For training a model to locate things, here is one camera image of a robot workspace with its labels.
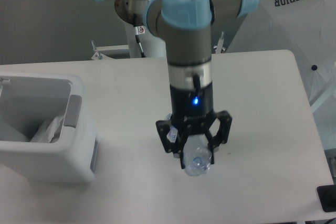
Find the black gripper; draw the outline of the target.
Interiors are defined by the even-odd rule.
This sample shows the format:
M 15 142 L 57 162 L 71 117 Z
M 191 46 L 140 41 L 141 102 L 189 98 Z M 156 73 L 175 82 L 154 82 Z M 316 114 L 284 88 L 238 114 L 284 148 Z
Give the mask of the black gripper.
M 170 120 L 156 121 L 156 129 L 166 153 L 172 153 L 185 169 L 184 146 L 189 135 L 205 135 L 211 152 L 211 165 L 215 164 L 215 151 L 226 144 L 233 118 L 228 111 L 215 112 L 213 106 L 213 85 L 201 88 L 199 93 L 170 86 L 172 117 Z M 210 128 L 218 120 L 215 136 Z

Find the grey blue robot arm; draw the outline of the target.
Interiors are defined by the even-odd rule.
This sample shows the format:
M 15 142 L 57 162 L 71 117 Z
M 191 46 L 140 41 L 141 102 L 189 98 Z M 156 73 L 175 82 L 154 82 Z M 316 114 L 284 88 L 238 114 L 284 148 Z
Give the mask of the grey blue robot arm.
M 127 11 L 136 26 L 163 40 L 172 115 L 156 122 L 167 153 L 183 170 L 203 171 L 228 140 L 232 117 L 213 107 L 211 26 L 252 12 L 259 0 L 145 0 Z

